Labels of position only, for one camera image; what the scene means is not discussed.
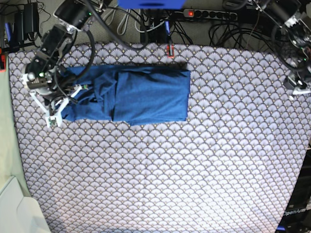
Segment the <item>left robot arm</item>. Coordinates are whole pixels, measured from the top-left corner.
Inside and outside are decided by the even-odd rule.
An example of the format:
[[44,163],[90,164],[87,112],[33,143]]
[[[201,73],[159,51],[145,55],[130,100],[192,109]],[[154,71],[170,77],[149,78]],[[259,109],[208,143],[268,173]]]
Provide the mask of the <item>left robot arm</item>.
[[[292,96],[311,93],[311,18],[301,11],[298,0],[255,0],[257,10],[274,23],[271,32],[272,48],[279,61],[290,70],[283,85]],[[277,34],[285,36],[293,49],[293,57],[286,55],[277,44]]]

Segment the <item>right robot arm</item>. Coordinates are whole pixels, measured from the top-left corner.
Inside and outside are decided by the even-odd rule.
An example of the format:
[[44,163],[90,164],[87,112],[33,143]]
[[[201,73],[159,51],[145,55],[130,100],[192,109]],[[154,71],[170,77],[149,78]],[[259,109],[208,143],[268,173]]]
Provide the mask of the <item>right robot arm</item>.
[[[65,0],[55,10],[60,20],[47,31],[21,79],[32,99],[44,112],[48,127],[64,119],[110,120],[113,103],[106,98],[114,82],[104,77],[106,66],[95,66],[95,40],[86,28],[98,8],[88,0]],[[65,68],[61,63],[74,44],[74,35],[85,32],[90,40],[90,58],[84,67]]]

